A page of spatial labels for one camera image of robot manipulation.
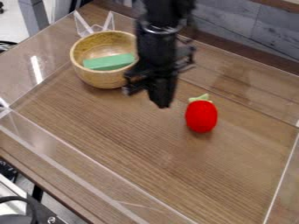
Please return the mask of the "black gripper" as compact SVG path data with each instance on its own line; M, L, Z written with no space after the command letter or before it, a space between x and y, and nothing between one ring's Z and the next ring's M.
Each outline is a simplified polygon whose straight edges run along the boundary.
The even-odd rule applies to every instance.
M176 45L178 25L156 26L145 20L134 23L138 61L125 72L124 93L145 90L158 109L170 107L180 70L193 63L196 48L188 41Z

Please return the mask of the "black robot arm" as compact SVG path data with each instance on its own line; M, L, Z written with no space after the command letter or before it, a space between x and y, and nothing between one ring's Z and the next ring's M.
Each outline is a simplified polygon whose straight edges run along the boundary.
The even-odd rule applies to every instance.
M193 63L196 48L182 41L177 32L188 22L194 0L144 0L144 13L134 21L137 62L125 72L124 93L145 90L160 108L173 101L180 71Z

